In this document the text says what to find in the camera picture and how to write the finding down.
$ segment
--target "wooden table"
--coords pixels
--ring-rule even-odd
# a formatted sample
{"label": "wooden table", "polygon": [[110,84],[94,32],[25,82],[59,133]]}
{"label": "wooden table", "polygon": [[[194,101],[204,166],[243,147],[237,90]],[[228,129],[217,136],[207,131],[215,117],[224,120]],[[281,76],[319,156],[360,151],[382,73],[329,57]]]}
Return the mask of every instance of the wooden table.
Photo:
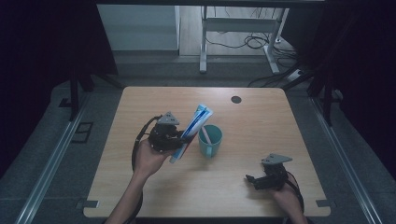
{"label": "wooden table", "polygon": [[[233,96],[242,99],[232,102]],[[307,216],[327,216],[326,200],[303,138],[281,89],[128,87],[120,99],[88,201],[87,217],[107,217],[132,175],[131,153],[143,125],[172,111],[184,130],[198,104],[214,114],[223,131],[219,153],[206,159],[196,137],[183,158],[166,161],[144,188],[139,217],[283,217],[265,190],[255,190],[245,175],[262,177],[261,159],[270,153],[293,158],[284,163],[300,185]]]}

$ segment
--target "gray carpet floor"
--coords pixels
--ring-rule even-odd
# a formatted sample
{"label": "gray carpet floor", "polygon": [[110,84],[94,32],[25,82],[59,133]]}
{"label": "gray carpet floor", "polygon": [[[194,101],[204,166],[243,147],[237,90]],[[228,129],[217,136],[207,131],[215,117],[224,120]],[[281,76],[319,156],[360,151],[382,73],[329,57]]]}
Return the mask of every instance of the gray carpet floor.
{"label": "gray carpet floor", "polygon": [[[147,57],[116,59],[120,74],[111,76],[126,86],[246,87],[258,77],[270,76],[262,58],[210,57],[207,73],[199,73],[197,57]],[[90,187],[105,146],[112,120],[122,94],[102,79],[92,76],[93,92],[88,94],[81,122],[92,122],[92,133],[85,144],[71,143],[53,177],[33,223],[101,223],[102,218],[87,218],[80,206]],[[331,203],[328,217],[311,217],[317,224],[369,223],[346,174],[332,150],[311,99],[306,94],[309,80],[287,91],[291,109],[317,170],[319,180]],[[0,223],[14,223],[59,141],[70,116],[70,108],[59,107],[69,98],[68,83],[54,88],[51,103],[25,144],[19,157],[0,180]],[[396,184],[380,160],[349,124],[337,103],[332,105],[333,129],[358,177],[367,189],[383,223],[394,223]],[[206,223],[224,220],[138,220],[140,223]],[[227,223],[279,223],[264,218],[233,219]]]}

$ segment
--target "person's left hand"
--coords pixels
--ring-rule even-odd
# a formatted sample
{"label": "person's left hand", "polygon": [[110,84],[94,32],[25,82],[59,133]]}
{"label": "person's left hand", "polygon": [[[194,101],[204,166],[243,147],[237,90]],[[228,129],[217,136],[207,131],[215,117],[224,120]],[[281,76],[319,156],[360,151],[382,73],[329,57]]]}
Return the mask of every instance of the person's left hand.
{"label": "person's left hand", "polygon": [[134,173],[149,178],[163,166],[166,158],[175,153],[175,151],[160,153],[151,147],[148,139],[141,141],[136,154]]}

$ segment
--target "wooden floor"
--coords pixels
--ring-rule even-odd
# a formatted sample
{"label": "wooden floor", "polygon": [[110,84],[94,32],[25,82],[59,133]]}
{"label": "wooden floor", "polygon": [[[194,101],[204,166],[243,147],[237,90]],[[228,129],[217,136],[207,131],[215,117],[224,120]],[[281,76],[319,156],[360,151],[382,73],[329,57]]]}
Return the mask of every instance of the wooden floor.
{"label": "wooden floor", "polygon": [[[180,55],[199,55],[202,40],[202,7],[180,7]],[[279,9],[258,7],[208,7],[207,17],[230,17],[230,18],[265,18],[276,19]],[[207,55],[263,55],[262,49],[252,49],[248,46],[242,48],[227,48],[226,46],[238,47],[245,44],[245,39],[250,33],[220,33],[208,32],[206,41]],[[263,34],[255,36],[266,38]],[[258,47],[264,44],[263,40],[252,40],[249,45]]]}

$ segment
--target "cup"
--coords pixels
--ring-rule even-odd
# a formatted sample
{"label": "cup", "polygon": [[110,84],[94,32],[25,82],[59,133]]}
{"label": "cup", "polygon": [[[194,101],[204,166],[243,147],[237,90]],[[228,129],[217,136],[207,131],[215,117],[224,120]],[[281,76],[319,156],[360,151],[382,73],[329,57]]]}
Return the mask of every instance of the cup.
{"label": "cup", "polygon": [[201,153],[207,157],[214,157],[219,150],[222,139],[221,129],[213,124],[205,125],[198,133]]}

